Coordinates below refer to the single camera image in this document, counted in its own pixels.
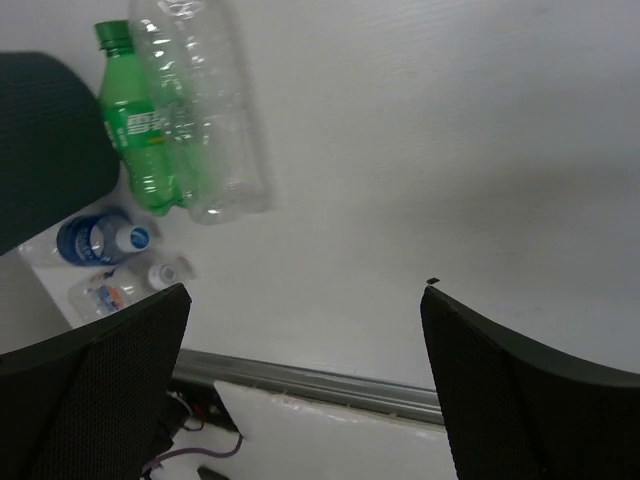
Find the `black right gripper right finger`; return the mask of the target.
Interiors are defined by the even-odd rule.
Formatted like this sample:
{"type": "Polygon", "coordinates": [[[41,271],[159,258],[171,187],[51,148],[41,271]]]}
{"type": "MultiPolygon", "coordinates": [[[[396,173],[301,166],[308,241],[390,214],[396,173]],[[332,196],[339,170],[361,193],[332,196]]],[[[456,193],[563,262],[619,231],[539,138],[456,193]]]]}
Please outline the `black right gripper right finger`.
{"type": "Polygon", "coordinates": [[[420,313],[458,478],[638,478],[638,374],[508,329],[436,282],[420,313]]]}

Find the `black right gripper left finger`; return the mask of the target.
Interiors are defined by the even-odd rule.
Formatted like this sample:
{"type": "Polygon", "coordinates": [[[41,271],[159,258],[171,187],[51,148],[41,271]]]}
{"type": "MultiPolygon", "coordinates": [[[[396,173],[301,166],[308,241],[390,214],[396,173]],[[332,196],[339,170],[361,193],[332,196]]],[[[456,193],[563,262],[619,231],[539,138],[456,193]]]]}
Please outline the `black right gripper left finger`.
{"type": "Polygon", "coordinates": [[[139,478],[190,307],[185,286],[173,285],[3,354],[2,478],[139,478]]]}

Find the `orange label clear bottle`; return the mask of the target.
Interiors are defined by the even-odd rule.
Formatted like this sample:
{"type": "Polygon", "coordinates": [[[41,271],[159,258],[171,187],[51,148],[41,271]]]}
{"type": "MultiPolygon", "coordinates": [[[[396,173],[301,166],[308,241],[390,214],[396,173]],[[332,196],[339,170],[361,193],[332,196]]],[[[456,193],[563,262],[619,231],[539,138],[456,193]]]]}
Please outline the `orange label clear bottle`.
{"type": "Polygon", "coordinates": [[[194,278],[195,269],[185,257],[147,252],[80,281],[70,288],[67,299],[88,323],[194,278]]]}

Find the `green plastic soda bottle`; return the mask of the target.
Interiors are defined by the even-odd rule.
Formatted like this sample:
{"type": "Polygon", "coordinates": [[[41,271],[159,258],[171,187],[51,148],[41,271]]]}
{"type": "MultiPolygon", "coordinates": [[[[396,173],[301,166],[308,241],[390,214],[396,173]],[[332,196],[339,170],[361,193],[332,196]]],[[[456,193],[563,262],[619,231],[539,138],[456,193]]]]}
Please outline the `green plastic soda bottle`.
{"type": "Polygon", "coordinates": [[[145,211],[164,216],[184,200],[126,20],[94,25],[106,64],[99,104],[107,133],[126,168],[129,188],[145,211]]]}

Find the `clear crushed plastic bottle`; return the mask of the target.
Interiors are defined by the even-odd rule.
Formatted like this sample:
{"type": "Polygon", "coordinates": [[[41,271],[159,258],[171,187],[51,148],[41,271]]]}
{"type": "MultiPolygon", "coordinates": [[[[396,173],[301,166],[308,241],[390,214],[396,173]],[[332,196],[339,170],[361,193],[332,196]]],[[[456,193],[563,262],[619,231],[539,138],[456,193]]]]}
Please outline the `clear crushed plastic bottle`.
{"type": "Polygon", "coordinates": [[[191,219],[273,203],[240,30],[227,1],[132,1],[129,27],[191,219]]]}

